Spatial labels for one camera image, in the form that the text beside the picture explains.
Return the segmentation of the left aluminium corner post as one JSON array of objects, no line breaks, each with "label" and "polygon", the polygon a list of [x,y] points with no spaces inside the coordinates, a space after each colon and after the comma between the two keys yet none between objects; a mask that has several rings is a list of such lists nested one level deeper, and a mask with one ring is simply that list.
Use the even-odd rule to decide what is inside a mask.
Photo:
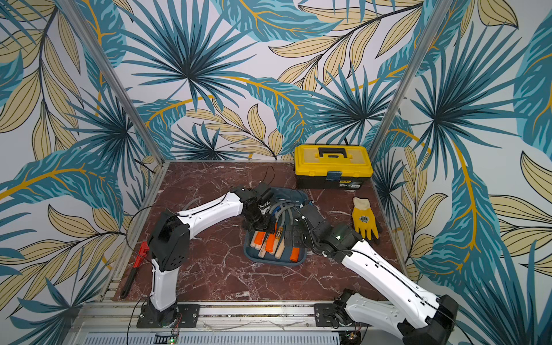
[{"label": "left aluminium corner post", "polygon": [[78,8],[76,1],[61,0],[58,2],[64,14],[68,17],[69,23],[73,26],[83,45],[87,48],[92,58],[95,60],[99,71],[105,77],[106,83],[109,84],[115,96],[119,99],[120,104],[125,110],[127,116],[135,126],[135,130],[143,139],[149,153],[156,160],[158,165],[163,165],[165,162],[164,156],[160,153],[158,146],[151,138],[147,131],[145,123],[142,121],[135,105],[132,103],[123,83],[118,78],[112,64],[109,62],[98,39],[95,38],[92,28]]}]

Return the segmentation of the red pipe wrench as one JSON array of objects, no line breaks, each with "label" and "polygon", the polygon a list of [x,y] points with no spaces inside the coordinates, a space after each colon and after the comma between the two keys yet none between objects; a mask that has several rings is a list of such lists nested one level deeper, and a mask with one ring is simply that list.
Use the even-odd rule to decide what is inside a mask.
[{"label": "red pipe wrench", "polygon": [[135,278],[137,276],[137,272],[139,268],[141,267],[142,263],[147,259],[148,253],[149,253],[149,245],[146,241],[142,241],[139,251],[137,254],[137,258],[135,259],[135,263],[133,264],[132,269],[130,270],[130,273],[127,277],[127,280],[125,282],[125,285],[119,295],[121,299],[125,299],[132,288],[132,285],[135,281]]}]

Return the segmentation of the front aluminium rail frame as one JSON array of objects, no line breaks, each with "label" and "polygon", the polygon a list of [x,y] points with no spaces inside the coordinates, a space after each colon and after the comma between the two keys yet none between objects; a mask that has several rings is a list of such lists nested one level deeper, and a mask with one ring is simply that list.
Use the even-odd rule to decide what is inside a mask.
[{"label": "front aluminium rail frame", "polygon": [[426,319],[436,311],[427,302],[408,298],[405,306],[394,306],[389,301],[352,298],[345,308],[349,321],[340,324],[336,314],[329,310],[330,301],[191,301],[180,303],[182,316],[166,327],[146,321],[141,307],[132,303],[88,303],[77,315],[65,342],[74,344],[89,333],[121,333],[123,342],[137,333],[162,335],[184,332],[224,331],[351,331],[360,324],[386,331],[399,337],[398,323],[407,321],[415,328],[427,325]]}]

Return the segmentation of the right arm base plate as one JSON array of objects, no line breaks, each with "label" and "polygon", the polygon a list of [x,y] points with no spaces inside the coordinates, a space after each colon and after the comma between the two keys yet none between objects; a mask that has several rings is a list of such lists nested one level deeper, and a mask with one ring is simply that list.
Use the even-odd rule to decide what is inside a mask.
[{"label": "right arm base plate", "polygon": [[315,303],[313,308],[317,327],[332,327],[333,329],[348,326],[372,327],[368,323],[353,321],[345,312],[344,307],[337,303]]}]

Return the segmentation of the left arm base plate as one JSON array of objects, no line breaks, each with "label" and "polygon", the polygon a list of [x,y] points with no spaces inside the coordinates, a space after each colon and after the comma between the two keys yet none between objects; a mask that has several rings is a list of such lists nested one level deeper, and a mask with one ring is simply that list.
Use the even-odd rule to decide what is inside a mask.
[{"label": "left arm base plate", "polygon": [[197,304],[175,304],[165,311],[158,311],[146,303],[141,307],[137,321],[138,329],[193,329],[197,325],[200,306]]}]

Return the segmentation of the wooden sickle labelled handle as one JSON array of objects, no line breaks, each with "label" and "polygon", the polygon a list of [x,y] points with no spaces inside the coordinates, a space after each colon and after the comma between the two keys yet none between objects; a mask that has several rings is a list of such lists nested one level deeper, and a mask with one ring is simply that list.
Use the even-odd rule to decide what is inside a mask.
[{"label": "wooden sickle labelled handle", "polygon": [[275,218],[273,253],[276,253],[282,242],[291,247],[301,247],[303,240],[299,208],[297,206],[279,206],[273,211],[273,216]]}]

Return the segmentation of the teal plastic tray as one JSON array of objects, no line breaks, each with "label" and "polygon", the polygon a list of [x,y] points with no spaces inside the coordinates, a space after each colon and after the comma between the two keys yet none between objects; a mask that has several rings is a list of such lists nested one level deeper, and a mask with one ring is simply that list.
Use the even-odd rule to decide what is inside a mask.
[{"label": "teal plastic tray", "polygon": [[306,220],[300,209],[309,203],[308,196],[290,188],[272,188],[271,193],[262,218],[266,227],[258,230],[249,222],[243,222],[247,230],[244,254],[249,260],[262,264],[299,266],[307,256],[307,250],[301,247]]}]

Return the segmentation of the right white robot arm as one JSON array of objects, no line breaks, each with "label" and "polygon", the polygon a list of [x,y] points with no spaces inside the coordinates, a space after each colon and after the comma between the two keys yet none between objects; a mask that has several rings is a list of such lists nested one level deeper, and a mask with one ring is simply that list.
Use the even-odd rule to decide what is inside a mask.
[{"label": "right white robot arm", "polygon": [[438,297],[414,283],[349,224],[331,225],[313,204],[294,208],[293,214],[293,236],[300,246],[342,264],[385,297],[376,301],[344,290],[327,315],[333,325],[365,324],[396,336],[404,344],[448,342],[459,308],[452,297]]}]

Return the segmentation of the wooden handle sickle plain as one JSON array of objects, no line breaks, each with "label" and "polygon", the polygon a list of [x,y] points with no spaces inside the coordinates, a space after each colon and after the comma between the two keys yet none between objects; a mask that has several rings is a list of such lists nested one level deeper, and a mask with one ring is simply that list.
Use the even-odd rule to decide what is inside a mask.
[{"label": "wooden handle sickle plain", "polygon": [[282,238],[282,241],[280,243],[280,246],[279,246],[279,251],[277,254],[281,254],[281,258],[284,254],[284,251],[286,249],[286,243],[288,244],[291,244],[290,243],[290,230],[291,230],[291,226],[290,226],[290,214],[286,213],[285,214],[285,223],[284,223],[284,235],[283,235],[283,238]]}]

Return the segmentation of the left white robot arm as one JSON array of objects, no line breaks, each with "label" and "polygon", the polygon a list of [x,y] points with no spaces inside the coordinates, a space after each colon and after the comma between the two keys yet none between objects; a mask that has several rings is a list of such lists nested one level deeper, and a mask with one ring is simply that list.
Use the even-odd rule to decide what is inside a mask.
[{"label": "left white robot arm", "polygon": [[152,292],[148,305],[162,313],[176,306],[178,272],[188,260],[190,242],[202,231],[236,216],[249,224],[267,227],[270,221],[271,188],[260,183],[254,188],[238,187],[195,208],[165,211],[149,237],[152,255]]}]

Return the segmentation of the right aluminium corner post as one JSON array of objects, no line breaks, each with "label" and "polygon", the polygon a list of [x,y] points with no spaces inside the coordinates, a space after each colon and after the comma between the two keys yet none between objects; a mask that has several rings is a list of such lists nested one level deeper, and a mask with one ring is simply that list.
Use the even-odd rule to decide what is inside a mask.
[{"label": "right aluminium corner post", "polygon": [[428,20],[428,24],[422,31],[421,40],[417,48],[413,51],[411,60],[406,66],[405,73],[403,74],[400,83],[396,89],[396,92],[383,116],[382,121],[380,122],[379,129],[372,141],[372,144],[369,148],[370,158],[375,158],[379,147],[385,141],[385,136],[392,124],[394,116],[398,112],[400,103],[405,96],[405,92],[408,89],[408,86],[415,78],[416,73],[418,72],[421,63],[423,62],[424,57],[426,56],[434,37],[437,35],[439,27],[442,21],[445,19],[446,13],[451,6],[452,1],[438,1],[435,6],[431,17]]}]

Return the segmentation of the wooden sickle yellow label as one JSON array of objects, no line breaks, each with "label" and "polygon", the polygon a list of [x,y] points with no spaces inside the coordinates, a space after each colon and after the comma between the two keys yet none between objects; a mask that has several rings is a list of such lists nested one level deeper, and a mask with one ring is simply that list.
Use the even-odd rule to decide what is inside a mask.
[{"label": "wooden sickle yellow label", "polygon": [[267,252],[267,251],[266,251],[266,248],[265,248],[265,247],[262,247],[261,250],[260,250],[260,252],[259,252],[258,257],[259,257],[260,259],[263,259],[264,256],[266,255],[266,252]]}]

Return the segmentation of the yellow work glove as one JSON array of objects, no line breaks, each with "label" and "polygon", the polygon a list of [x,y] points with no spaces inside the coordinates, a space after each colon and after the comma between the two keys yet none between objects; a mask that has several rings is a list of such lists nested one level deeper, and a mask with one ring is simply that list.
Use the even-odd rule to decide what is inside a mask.
[{"label": "yellow work glove", "polygon": [[379,240],[380,235],[377,229],[377,221],[369,199],[354,197],[353,204],[352,219],[354,230],[359,233],[363,239],[369,241]]}]

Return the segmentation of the yellow black toolbox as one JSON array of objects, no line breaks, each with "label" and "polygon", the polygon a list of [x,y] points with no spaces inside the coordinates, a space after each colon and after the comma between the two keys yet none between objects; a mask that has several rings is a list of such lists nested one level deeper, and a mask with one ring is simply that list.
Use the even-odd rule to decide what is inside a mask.
[{"label": "yellow black toolbox", "polygon": [[300,145],[294,158],[296,185],[301,189],[358,190],[374,173],[362,146]]}]

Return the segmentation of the aluminium corner post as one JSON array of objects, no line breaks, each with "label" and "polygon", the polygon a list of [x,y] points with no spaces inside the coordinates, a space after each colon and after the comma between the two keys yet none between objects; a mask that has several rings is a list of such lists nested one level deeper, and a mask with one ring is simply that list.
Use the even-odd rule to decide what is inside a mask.
[{"label": "aluminium corner post", "polygon": [[415,78],[416,73],[418,72],[421,63],[423,62],[424,57],[426,56],[434,37],[437,35],[439,27],[442,21],[445,19],[446,13],[451,6],[452,1],[438,1],[435,6],[431,17],[428,20],[428,24],[422,31],[421,40],[417,48],[413,51],[411,60],[406,66],[405,73],[403,74],[400,83],[396,89],[396,92],[383,116],[382,121],[380,122],[379,129],[372,141],[372,144],[369,148],[370,158],[375,158],[379,147],[385,141],[385,136],[392,124],[394,116],[398,112],[400,103],[405,96],[405,92],[408,89],[408,86]]},{"label": "aluminium corner post", "polygon": [[95,38],[92,28],[78,8],[76,1],[61,0],[58,2],[64,14],[68,17],[69,23],[73,26],[83,45],[87,48],[92,58],[95,60],[99,71],[105,77],[106,83],[109,84],[115,96],[119,99],[120,104],[125,110],[127,116],[135,126],[135,130],[143,139],[149,153],[156,160],[158,165],[163,165],[165,162],[164,156],[160,153],[158,146],[151,138],[147,131],[145,123],[142,121],[135,105],[132,103],[123,83],[118,78],[112,64],[109,62],[98,39]]}]

